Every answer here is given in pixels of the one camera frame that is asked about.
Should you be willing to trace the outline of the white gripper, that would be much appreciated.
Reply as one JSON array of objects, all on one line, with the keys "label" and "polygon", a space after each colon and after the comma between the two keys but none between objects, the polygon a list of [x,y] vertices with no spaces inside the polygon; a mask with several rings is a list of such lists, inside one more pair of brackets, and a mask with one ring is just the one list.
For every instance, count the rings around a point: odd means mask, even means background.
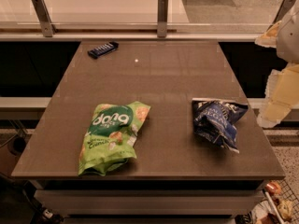
[{"label": "white gripper", "polygon": [[273,128],[299,104],[299,0],[281,21],[258,36],[255,44],[265,48],[277,47],[278,57],[288,62],[282,71],[271,71],[259,109],[258,124],[263,128]]}]

